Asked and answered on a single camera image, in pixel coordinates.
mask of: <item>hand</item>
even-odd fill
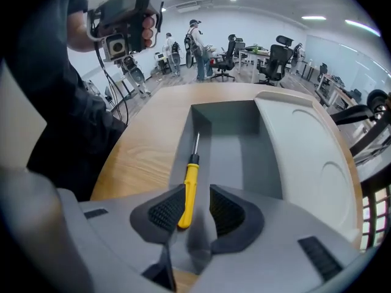
[[[152,45],[152,37],[153,37],[153,31],[151,30],[151,28],[153,27],[153,25],[155,25],[155,20],[148,16],[147,18],[145,18],[145,20],[142,22],[142,27],[144,28],[144,30],[142,31],[142,38],[144,38],[144,44],[145,46],[148,48]]]

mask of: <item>backpack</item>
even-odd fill
[[[189,31],[185,36],[185,50],[186,50],[186,52],[190,51],[190,52],[194,53],[198,49],[196,41],[194,40],[193,36],[191,35],[193,30],[194,30],[194,28],[191,31]]]
[[[299,49],[294,49],[293,50],[293,58],[298,59],[299,58]]]
[[[171,54],[179,53],[179,44],[177,42],[174,42],[174,44],[171,47]]]

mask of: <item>camera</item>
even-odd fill
[[[87,34],[102,45],[105,62],[113,62],[145,49],[142,22],[155,16],[155,42],[160,32],[162,0],[107,0],[87,12]]]
[[[101,40],[105,61],[111,62],[125,57],[129,53],[128,45],[122,34],[114,34]]]

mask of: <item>screwdriver handle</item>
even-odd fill
[[[194,209],[194,200],[196,198],[197,191],[197,176],[198,176],[198,164],[188,164],[188,170],[185,177],[185,186],[186,186],[186,203],[185,211],[182,214],[181,219],[178,222],[180,228],[186,229],[189,228],[191,224],[191,219],[193,217]]]

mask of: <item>yellow screwdriver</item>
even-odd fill
[[[189,228],[193,216],[194,200],[196,198],[196,191],[197,191],[198,169],[200,168],[199,166],[200,156],[197,154],[199,140],[200,140],[200,133],[197,134],[197,138],[195,140],[193,153],[190,156],[188,170],[186,172],[186,177],[184,182],[186,186],[185,211],[183,212],[183,215],[178,222],[178,226],[183,229]]]

